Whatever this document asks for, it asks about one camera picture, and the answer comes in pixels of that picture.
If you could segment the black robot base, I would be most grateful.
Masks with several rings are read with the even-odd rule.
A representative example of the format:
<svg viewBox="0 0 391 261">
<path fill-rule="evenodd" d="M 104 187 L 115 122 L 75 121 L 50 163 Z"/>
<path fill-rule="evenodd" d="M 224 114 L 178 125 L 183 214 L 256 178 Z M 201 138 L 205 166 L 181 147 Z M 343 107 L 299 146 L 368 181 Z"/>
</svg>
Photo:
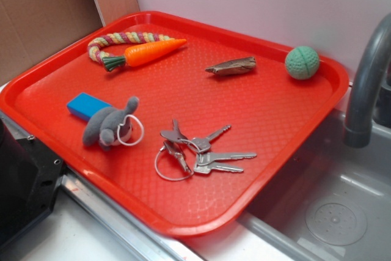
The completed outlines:
<svg viewBox="0 0 391 261">
<path fill-rule="evenodd" d="M 16 139 L 1 122 L 1 250 L 52 213 L 64 168 L 41 140 Z"/>
</svg>

